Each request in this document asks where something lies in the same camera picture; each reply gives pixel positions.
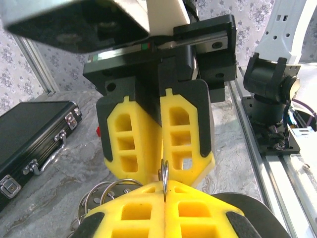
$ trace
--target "briefcase lock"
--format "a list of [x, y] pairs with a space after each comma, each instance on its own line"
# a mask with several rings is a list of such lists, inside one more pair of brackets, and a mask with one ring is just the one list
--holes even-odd
[[10, 175], [6, 175], [0, 181], [0, 191], [9, 199], [13, 198], [21, 190], [21, 188], [21, 185]]

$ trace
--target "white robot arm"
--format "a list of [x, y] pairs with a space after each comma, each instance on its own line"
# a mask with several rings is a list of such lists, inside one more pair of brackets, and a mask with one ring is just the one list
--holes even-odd
[[297, 64], [302, 55], [304, 36], [317, 0], [277, 0], [264, 35], [256, 47], [259, 58]]
[[176, 26], [189, 24], [182, 0], [147, 0], [151, 36], [172, 36]]

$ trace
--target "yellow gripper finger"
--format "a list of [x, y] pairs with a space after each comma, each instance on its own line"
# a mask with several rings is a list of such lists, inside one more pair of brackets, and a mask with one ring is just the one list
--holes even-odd
[[212, 151], [200, 154], [197, 108], [171, 88], [160, 98], [164, 160], [169, 161], [169, 178], [195, 187], [214, 167]]
[[73, 237], [238, 238], [226, 214], [238, 208], [176, 181], [166, 202], [157, 181], [90, 211]]
[[161, 126], [135, 101], [125, 96], [107, 118], [113, 160], [105, 158], [119, 179], [132, 178], [142, 184], [158, 180], [162, 158]]

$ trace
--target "metal clasp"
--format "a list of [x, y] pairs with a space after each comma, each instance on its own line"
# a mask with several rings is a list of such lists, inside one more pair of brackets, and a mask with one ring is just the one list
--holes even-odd
[[4, 176], [0, 181], [0, 191], [9, 199], [13, 198], [21, 188], [21, 185], [10, 175]]
[[78, 125], [78, 122], [76, 121], [76, 118], [74, 117], [73, 113], [67, 114], [67, 116], [65, 116], [65, 121], [67, 122], [71, 130], [75, 129], [75, 127]]

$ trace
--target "purple cable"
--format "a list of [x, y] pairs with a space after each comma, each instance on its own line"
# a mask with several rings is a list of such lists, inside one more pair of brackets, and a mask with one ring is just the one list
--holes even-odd
[[[308, 106], [306, 103], [298, 101], [297, 99], [293, 99], [293, 102], [298, 103], [298, 104], [302, 105], [303, 107], [307, 108], [313, 114], [313, 116], [315, 117], [316, 124], [317, 124], [317, 114], [316, 114], [316, 112], [314, 112], [314, 110], [310, 106]], [[312, 118], [310, 118], [308, 120], [306, 126], [309, 126], [311, 124], [311, 122], [312, 122]]]

